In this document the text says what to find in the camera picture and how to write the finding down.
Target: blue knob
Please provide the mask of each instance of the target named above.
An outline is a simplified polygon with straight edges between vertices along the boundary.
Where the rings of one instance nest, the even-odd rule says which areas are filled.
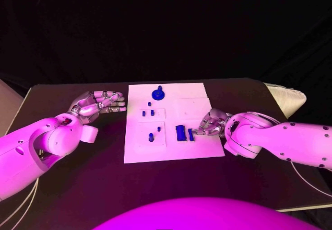
[[[152,133],[148,134],[148,142],[152,142],[154,138],[152,138]]]
[[[164,92],[162,92],[161,86],[158,86],[157,90],[151,92],[151,98],[157,101],[164,98]]]

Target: table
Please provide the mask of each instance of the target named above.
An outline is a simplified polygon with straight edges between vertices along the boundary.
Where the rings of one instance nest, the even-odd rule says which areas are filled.
[[[35,85],[8,132],[66,112],[84,91],[113,90],[126,95],[128,84],[186,82],[203,82],[213,108],[232,114],[255,111],[285,121],[265,85],[250,79]],[[332,199],[301,181],[289,162],[263,149],[253,160],[225,150],[225,157],[219,158],[123,164],[125,113],[102,114],[90,125],[99,129],[95,143],[80,142],[40,177],[35,198],[17,229],[90,229],[132,208],[178,197],[226,197],[275,210],[332,204]],[[328,193],[317,169],[295,167],[310,183]],[[31,185],[0,202],[1,220],[30,189]],[[22,211],[7,226],[14,225]]]

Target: blue object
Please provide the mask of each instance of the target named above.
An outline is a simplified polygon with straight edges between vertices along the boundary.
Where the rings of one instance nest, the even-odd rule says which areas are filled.
[[[184,126],[183,125],[174,126],[174,129],[175,129],[175,138],[177,138],[177,141],[186,141]]]
[[[157,87],[157,90],[154,90],[152,92],[151,92],[151,98],[154,99],[154,100],[161,100],[162,98],[164,98],[164,92],[162,92],[162,90],[161,90],[161,86],[158,86]]]
[[[148,134],[148,142],[154,141],[152,133]]]
[[[188,134],[188,140],[193,141],[191,128],[187,129],[187,134]]]

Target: white wire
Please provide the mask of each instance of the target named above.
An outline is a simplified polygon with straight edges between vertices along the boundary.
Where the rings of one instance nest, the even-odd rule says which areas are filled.
[[[22,217],[24,217],[25,213],[27,213],[27,210],[28,210],[28,208],[30,208],[30,206],[31,206],[31,203],[33,203],[33,198],[34,198],[34,195],[35,195],[35,189],[34,189],[34,192],[33,192],[33,197],[31,197],[31,200],[30,200],[28,206],[27,206],[27,208],[25,208],[25,211],[24,211],[24,213],[22,213],[22,216],[20,217],[20,219],[18,219],[18,221],[17,221],[15,225],[12,226],[11,230],[14,230],[15,226],[18,225],[18,223],[20,223],[20,221],[21,221],[21,219],[22,219]]]
[[[324,195],[327,195],[328,197],[332,197],[332,195],[328,195],[327,193],[324,193],[323,191],[320,191],[320,190],[305,181],[305,179],[301,177],[300,173],[298,173],[297,170],[295,170],[295,167],[294,167],[292,162],[289,162],[289,163],[291,163],[291,166],[292,166],[292,168],[294,168],[294,171],[295,171],[297,175],[300,176],[300,178],[301,178],[301,180],[305,182],[305,184],[307,184],[314,190],[317,190],[321,194],[324,194]]]
[[[28,193],[28,195],[25,196],[25,199],[24,201],[21,202],[20,206],[17,207],[17,209],[14,210],[14,212],[11,213],[11,215],[7,217],[7,219],[2,221],[2,223],[0,224],[0,227],[4,225],[4,223],[8,221],[8,219],[11,218],[11,216],[17,213],[17,211],[20,210],[21,206],[24,205],[28,197],[31,196],[31,193],[33,193],[33,190],[35,190],[35,187],[37,187],[37,180],[38,178],[35,179],[35,182],[34,182],[34,185],[33,185],[33,188],[31,188],[31,191]]]

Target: robotic hand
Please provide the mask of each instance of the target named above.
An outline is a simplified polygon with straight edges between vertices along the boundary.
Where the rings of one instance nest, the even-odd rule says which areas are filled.
[[[74,150],[79,140],[93,143],[97,129],[87,126],[102,113],[125,111],[122,94],[83,93],[69,111],[44,118],[0,138],[0,201],[15,194]]]
[[[223,148],[230,154],[255,158],[265,148],[281,160],[332,169],[332,127],[279,122],[255,112],[235,115],[210,109],[196,135],[226,138]]]

